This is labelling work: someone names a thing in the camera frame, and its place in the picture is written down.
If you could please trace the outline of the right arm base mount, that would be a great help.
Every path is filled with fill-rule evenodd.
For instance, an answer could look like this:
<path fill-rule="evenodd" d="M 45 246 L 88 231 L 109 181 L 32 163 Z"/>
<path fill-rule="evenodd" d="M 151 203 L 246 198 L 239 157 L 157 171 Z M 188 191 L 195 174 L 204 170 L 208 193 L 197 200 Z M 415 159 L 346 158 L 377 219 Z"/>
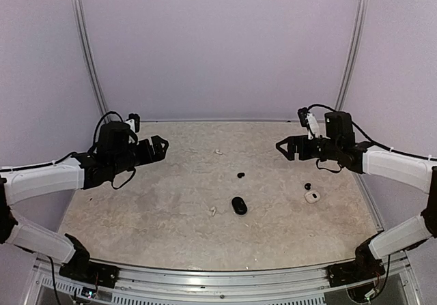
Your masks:
<path fill-rule="evenodd" d="M 326 268 L 330 287 L 340 287 L 374 279 L 386 273 L 381 261 L 376 265 L 360 266 L 355 260 L 329 265 Z"/>

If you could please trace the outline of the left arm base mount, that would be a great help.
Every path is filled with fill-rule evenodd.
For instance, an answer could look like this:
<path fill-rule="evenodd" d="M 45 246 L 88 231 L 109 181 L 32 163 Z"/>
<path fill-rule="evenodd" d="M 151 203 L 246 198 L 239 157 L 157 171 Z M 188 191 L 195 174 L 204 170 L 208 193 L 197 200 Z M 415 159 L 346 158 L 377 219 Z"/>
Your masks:
<path fill-rule="evenodd" d="M 90 261 L 85 270 L 82 271 L 71 265 L 62 265 L 59 269 L 59 275 L 89 285 L 113 289 L 119 276 L 119 268 L 114 265 Z"/>

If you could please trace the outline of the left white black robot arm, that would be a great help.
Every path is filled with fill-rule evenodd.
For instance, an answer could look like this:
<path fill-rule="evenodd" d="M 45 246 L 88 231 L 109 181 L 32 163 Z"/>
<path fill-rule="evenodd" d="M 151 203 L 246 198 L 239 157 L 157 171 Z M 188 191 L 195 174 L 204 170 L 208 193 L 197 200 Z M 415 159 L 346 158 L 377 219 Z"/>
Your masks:
<path fill-rule="evenodd" d="M 33 166 L 1 169 L 1 243 L 44 254 L 61 263 L 82 281 L 91 280 L 95 265 L 74 237 L 62 236 L 21 216 L 13 205 L 64 190 L 88 190 L 113 183 L 120 173 L 165 159 L 169 143 L 158 135 L 139 139 L 132 119 L 111 121 L 94 135 L 90 149 Z"/>

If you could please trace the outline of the black earbud charging case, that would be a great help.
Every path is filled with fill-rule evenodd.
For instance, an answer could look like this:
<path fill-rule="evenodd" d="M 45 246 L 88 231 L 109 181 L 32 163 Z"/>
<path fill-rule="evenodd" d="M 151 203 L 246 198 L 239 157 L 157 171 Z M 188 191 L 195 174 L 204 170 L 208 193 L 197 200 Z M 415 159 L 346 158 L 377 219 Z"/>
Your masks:
<path fill-rule="evenodd" d="M 244 202 L 244 199 L 241 197 L 234 197 L 231 200 L 231 205 L 234 209 L 234 212 L 239 216 L 245 215 L 248 211 L 246 203 Z"/>

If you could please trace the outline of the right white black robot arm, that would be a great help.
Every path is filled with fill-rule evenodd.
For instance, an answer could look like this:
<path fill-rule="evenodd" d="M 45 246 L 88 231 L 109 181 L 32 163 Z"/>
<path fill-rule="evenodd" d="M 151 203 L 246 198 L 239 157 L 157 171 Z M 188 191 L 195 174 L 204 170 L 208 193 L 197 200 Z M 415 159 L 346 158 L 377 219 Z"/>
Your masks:
<path fill-rule="evenodd" d="M 276 144 L 289 161 L 331 160 L 339 169 L 398 181 L 427 195 L 426 208 L 419 215 L 372 237 L 358 248 L 362 255 L 349 266 L 353 279 L 366 279 L 375 270 L 376 260 L 436 237 L 436 159 L 402 153 L 371 139 L 356 142 L 357 127 L 347 112 L 325 114 L 325 135 L 319 133 L 317 119 L 308 108 L 301 108 L 298 116 L 307 133 L 289 136 Z"/>

